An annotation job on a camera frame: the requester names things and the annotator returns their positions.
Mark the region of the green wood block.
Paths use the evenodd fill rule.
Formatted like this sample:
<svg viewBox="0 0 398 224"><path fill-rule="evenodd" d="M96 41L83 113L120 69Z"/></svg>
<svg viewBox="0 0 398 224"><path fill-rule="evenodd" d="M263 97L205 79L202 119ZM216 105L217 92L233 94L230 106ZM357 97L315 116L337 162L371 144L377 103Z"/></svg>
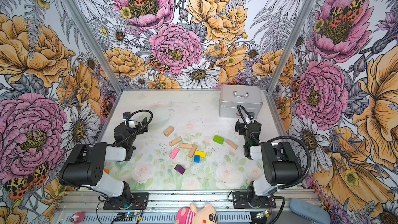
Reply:
<svg viewBox="0 0 398 224"><path fill-rule="evenodd" d="M215 135L215 136L213 137L213 141L214 141L215 143L217 143L217 144L220 144L220 145L223 145L223 144L224 144L224 138L222 138L222 137L220 137L220 136L217 136L217 135Z"/></svg>

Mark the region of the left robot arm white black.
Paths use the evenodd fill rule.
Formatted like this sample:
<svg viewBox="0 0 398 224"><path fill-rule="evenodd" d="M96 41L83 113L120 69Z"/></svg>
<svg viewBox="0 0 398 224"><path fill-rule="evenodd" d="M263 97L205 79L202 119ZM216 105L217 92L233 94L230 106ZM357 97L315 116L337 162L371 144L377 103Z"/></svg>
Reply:
<svg viewBox="0 0 398 224"><path fill-rule="evenodd" d="M135 151L134 141L138 135L148 131L152 119L144 118L130 126L126 119L114 129L115 142L79 144L72 148L62 169L58 173L63 186L84 187L101 193L108 209L143 209L125 181L116 180L105 171L107 162L128 162Z"/></svg>

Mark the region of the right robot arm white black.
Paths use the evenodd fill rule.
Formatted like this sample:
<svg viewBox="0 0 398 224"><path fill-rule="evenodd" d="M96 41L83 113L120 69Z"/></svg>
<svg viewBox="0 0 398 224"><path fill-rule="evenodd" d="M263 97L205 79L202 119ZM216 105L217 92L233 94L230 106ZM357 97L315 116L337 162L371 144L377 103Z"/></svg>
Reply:
<svg viewBox="0 0 398 224"><path fill-rule="evenodd" d="M243 152L247 159L258 161L263 167L263 175L253 179L245 192L233 192L235 209L275 208L274 193L280 186L290 184L302 175L302 170L288 136L276 137L267 142L256 142L261 132L261 124L237 121L235 132L244 137Z"/></svg>

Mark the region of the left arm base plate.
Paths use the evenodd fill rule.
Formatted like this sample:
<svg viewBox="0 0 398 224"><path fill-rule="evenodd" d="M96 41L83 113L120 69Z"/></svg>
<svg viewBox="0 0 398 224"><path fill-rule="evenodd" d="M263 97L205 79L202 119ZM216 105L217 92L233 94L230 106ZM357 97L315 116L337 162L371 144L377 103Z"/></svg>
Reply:
<svg viewBox="0 0 398 224"><path fill-rule="evenodd" d="M110 210L145 210L148 204L149 193L131 193L130 197L123 196L110 198L104 203L103 209Z"/></svg>

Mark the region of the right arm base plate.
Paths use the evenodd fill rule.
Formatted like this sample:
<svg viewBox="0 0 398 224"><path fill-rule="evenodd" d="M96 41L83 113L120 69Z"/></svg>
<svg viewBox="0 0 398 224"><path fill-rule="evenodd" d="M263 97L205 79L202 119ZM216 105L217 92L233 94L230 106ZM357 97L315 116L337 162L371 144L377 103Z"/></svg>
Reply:
<svg viewBox="0 0 398 224"><path fill-rule="evenodd" d="M234 209L274 209L276 202L267 196L257 196L248 191L232 190L228 200L233 203Z"/></svg>

